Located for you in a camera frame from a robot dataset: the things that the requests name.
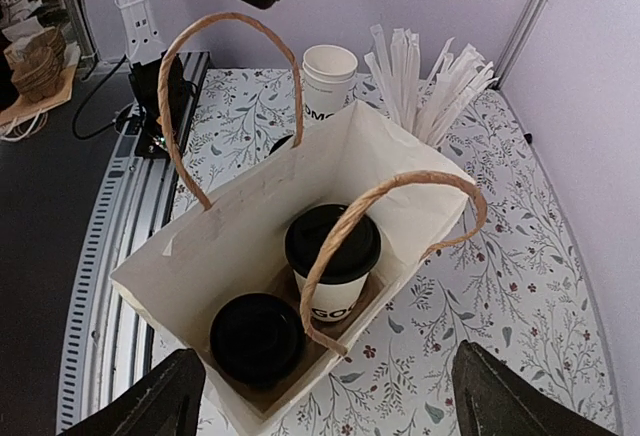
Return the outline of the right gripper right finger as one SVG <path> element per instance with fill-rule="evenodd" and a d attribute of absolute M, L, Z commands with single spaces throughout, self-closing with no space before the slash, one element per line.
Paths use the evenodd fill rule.
<path fill-rule="evenodd" d="M 481 345 L 459 344 L 452 365 L 462 435 L 609 435 L 537 391 Z"/>

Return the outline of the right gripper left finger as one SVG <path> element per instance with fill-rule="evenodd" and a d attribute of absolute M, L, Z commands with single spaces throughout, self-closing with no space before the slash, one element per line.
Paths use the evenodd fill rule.
<path fill-rule="evenodd" d="M 195 435 L 205 376 L 195 350 L 176 350 L 111 404 L 63 433 Z"/>

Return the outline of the stack of white paper cups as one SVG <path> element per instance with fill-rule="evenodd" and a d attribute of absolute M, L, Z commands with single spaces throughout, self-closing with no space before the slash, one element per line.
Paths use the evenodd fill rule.
<path fill-rule="evenodd" d="M 356 56 L 336 45 L 316 45 L 303 54 L 304 115 L 309 122 L 328 119 L 346 105 L 358 67 Z"/>

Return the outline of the brown cardboard cup carrier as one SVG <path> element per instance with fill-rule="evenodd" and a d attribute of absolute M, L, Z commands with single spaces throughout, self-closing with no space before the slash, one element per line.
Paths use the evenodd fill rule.
<path fill-rule="evenodd" d="M 372 319 L 366 321 L 364 316 L 370 313 L 383 289 L 383 281 L 376 272 L 373 272 L 365 282 L 355 308 L 345 320 L 338 323 L 324 323 L 311 319 L 314 328 L 351 349 L 355 341 L 370 325 Z M 284 299 L 296 312 L 299 312 L 301 297 L 293 270 L 290 267 L 281 268 L 270 282 L 268 290 Z M 303 342 L 305 345 L 301 361 L 292 374 L 268 389 L 255 391 L 255 406 L 260 412 L 274 413 L 286 402 L 291 401 L 294 396 L 301 394 L 306 387 L 313 386 L 313 379 L 317 376 L 321 377 L 322 370 L 333 369 L 341 360 L 334 351 L 313 341 L 306 334 L 303 334 Z"/>

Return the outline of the white paper coffee cup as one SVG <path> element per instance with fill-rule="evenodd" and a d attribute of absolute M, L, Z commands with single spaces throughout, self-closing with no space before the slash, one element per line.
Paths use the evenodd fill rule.
<path fill-rule="evenodd" d="M 326 269 L 311 300 L 311 316 L 321 322 L 336 323 L 354 310 L 370 275 L 368 271 L 335 273 Z"/>

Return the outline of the beige paper takeout bag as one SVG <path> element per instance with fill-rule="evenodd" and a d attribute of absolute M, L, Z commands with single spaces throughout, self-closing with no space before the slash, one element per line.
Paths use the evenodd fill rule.
<path fill-rule="evenodd" d="M 314 385 L 272 414 L 255 406 L 256 390 L 232 380 L 212 358 L 217 312 L 248 293 L 268 293 L 282 267 L 293 270 L 306 335 L 341 359 L 349 348 L 317 331 L 311 300 L 326 269 L 376 272 L 384 289 L 377 314 L 433 252 L 450 247 L 450 231 L 467 205 L 476 223 L 487 203 L 470 176 L 368 104 L 355 101 L 325 122 L 298 121 L 292 139 L 213 192 L 185 168 L 174 139 L 169 76 L 181 46 L 219 21 L 190 25 L 165 53 L 157 98 L 167 151 L 196 204 L 130 255 L 111 275 L 122 298 L 166 339 L 196 351 L 206 379 L 202 397 L 240 435 L 262 435 Z"/>

